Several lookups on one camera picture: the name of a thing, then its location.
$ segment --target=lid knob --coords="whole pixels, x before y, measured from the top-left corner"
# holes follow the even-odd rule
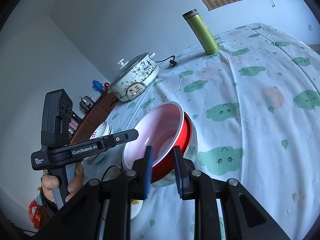
[[[123,59],[121,59],[118,63],[117,63],[117,65],[120,65],[120,69],[122,69],[129,61],[127,61],[126,63],[123,63],[123,60],[124,60],[124,58]]]
[[[153,59],[154,56],[155,56],[155,53],[152,53],[152,54],[149,55],[149,57],[150,57],[151,59]]]

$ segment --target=red bowl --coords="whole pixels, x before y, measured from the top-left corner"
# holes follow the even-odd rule
[[[160,163],[177,143],[183,124],[184,112],[176,102],[166,102],[152,109],[135,127],[138,138],[124,146],[124,169],[131,169],[135,160],[143,158],[148,145],[153,147],[153,166]]]
[[[192,124],[189,116],[184,112],[184,121],[181,133],[174,144],[174,146],[180,146],[182,155],[186,154],[188,146],[191,141],[192,135]],[[163,179],[174,169],[173,163],[173,147],[170,152],[154,167],[152,167],[152,178],[151,183]]]

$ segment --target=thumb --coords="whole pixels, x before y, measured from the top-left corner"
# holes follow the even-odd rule
[[[55,177],[55,176],[50,176],[49,183],[50,183],[50,186],[51,186],[52,188],[57,187],[57,186],[59,185],[58,178]]]
[[[52,175],[44,175],[41,180],[43,189],[50,190],[59,186],[59,180],[57,177]]]

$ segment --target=metal container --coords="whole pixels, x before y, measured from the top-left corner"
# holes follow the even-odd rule
[[[84,112],[88,112],[90,108],[93,106],[94,101],[89,96],[84,96],[81,98],[79,106],[84,110]]]
[[[188,11],[182,16],[195,33],[202,47],[204,48],[204,51],[208,55],[219,51],[219,46],[196,9]]]
[[[123,63],[124,59],[120,60],[117,64],[120,65],[119,73],[108,86],[108,93],[114,93],[122,102],[140,95],[159,73],[159,67],[153,61],[154,55],[155,53],[149,55],[146,52],[126,63]]]

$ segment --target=metal screw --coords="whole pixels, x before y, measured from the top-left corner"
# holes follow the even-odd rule
[[[134,175],[136,175],[137,173],[134,170],[129,170],[125,173],[127,176],[129,177],[133,177]]]
[[[229,179],[229,184],[232,186],[237,186],[238,185],[238,181],[236,179]]]
[[[98,179],[90,179],[89,180],[89,185],[90,186],[97,186],[99,184],[99,180]]]
[[[193,171],[191,172],[191,174],[192,174],[193,176],[199,177],[199,176],[201,175],[201,171],[193,170]]]

